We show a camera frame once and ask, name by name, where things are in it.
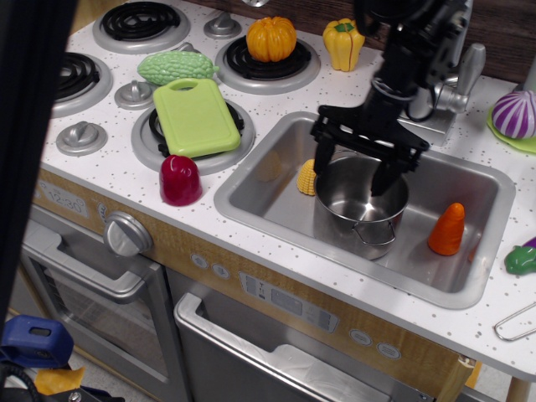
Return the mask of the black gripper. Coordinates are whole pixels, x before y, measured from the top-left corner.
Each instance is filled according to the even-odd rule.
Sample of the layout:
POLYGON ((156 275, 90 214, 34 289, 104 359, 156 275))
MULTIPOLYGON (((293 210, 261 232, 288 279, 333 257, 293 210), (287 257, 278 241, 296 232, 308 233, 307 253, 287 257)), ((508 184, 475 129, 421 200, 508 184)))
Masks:
POLYGON ((399 122, 410 99, 372 89, 360 106, 319 106, 311 135, 317 141, 313 170, 319 177, 340 145, 380 160, 371 194, 383 195, 406 171, 417 168, 420 156, 430 148, 399 122))

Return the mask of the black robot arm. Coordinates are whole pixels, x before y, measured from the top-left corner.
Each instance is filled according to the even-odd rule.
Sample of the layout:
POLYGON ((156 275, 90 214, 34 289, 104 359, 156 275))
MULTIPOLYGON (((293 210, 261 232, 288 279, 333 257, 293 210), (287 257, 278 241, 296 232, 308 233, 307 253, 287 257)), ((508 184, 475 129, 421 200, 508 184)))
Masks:
POLYGON ((356 1, 353 8, 357 30, 366 37, 389 25, 383 63, 362 105, 319 107, 311 131, 317 141, 314 171, 323 173, 337 145, 376 158, 371 193, 378 196, 415 170, 430 147, 398 118, 419 89, 445 79, 472 7, 468 1, 356 1))

